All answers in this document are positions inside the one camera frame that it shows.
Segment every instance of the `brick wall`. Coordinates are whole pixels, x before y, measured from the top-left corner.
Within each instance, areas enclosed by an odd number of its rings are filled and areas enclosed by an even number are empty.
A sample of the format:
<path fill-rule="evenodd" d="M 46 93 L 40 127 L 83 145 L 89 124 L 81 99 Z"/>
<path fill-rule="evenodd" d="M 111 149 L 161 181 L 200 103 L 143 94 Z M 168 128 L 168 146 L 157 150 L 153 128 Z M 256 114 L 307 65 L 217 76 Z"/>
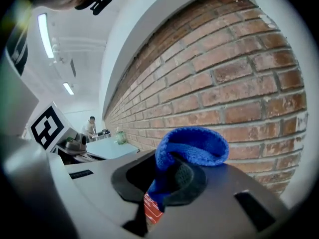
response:
<path fill-rule="evenodd" d="M 120 81 L 106 125 L 154 149 L 201 125 L 230 143 L 228 163 L 280 194 L 307 125 L 301 72 L 274 22 L 248 0 L 197 0 L 169 19 Z"/>

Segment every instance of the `person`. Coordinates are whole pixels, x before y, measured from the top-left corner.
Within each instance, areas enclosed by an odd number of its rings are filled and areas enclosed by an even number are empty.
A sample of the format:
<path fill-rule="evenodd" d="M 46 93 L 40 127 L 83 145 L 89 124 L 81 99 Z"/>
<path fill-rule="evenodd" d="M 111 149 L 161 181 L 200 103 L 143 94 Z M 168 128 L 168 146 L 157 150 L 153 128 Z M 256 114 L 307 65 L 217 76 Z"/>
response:
<path fill-rule="evenodd" d="M 91 116 L 90 119 L 83 126 L 82 132 L 89 138 L 92 138 L 96 135 L 95 118 L 93 116 Z"/>
<path fill-rule="evenodd" d="M 22 75 L 27 60 L 27 29 L 31 12 L 44 6 L 52 10 L 82 10 L 95 0 L 16 0 L 2 20 L 1 31 L 9 35 L 8 53 L 18 73 Z"/>

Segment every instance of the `ceiling fixture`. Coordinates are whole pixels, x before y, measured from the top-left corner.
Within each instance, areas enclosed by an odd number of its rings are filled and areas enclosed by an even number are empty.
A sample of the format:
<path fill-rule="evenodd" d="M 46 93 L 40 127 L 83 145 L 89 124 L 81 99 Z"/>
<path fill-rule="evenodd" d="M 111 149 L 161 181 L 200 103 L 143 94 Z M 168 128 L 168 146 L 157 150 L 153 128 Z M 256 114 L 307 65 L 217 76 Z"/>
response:
<path fill-rule="evenodd" d="M 64 86 L 65 89 L 69 92 L 70 95 L 74 95 L 74 93 L 73 93 L 73 91 L 72 91 L 70 85 L 69 85 L 67 82 L 63 83 L 63 86 Z"/>
<path fill-rule="evenodd" d="M 38 25 L 40 29 L 40 35 L 42 39 L 42 43 L 46 52 L 46 55 L 48 58 L 54 58 L 50 38 L 49 38 L 49 32 L 48 32 L 48 25 L 47 25 L 47 14 L 40 14 L 38 16 Z"/>

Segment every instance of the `white ceiling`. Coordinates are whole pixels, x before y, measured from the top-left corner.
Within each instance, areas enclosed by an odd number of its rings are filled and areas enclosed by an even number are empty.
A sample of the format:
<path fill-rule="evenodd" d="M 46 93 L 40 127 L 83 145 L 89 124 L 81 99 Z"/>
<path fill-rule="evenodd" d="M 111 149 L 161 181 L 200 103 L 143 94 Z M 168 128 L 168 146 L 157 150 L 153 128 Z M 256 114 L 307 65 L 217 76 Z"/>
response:
<path fill-rule="evenodd" d="M 72 102 L 72 98 L 78 100 L 81 96 L 98 99 L 105 45 L 127 1 L 113 0 L 98 16 L 94 16 L 89 8 L 51 11 L 40 7 L 33 11 L 27 37 L 28 60 L 22 79 L 40 101 Z M 47 13 L 51 44 L 58 45 L 59 53 L 55 54 L 55 59 L 47 57 L 41 41 L 37 16 L 42 13 Z M 69 66 L 71 59 L 76 78 L 72 77 Z M 66 92 L 62 85 L 64 82 L 73 86 L 75 96 L 71 97 Z"/>

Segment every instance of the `man in white shirt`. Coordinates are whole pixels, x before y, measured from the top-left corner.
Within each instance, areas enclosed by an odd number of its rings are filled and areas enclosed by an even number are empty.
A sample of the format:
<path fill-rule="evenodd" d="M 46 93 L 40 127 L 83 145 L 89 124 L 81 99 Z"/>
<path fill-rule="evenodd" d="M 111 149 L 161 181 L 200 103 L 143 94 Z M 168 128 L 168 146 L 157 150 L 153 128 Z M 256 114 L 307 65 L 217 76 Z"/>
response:
<path fill-rule="evenodd" d="M 96 135 L 95 118 L 93 116 L 91 116 L 87 123 L 83 126 L 82 132 L 89 138 L 92 138 L 94 135 Z"/>

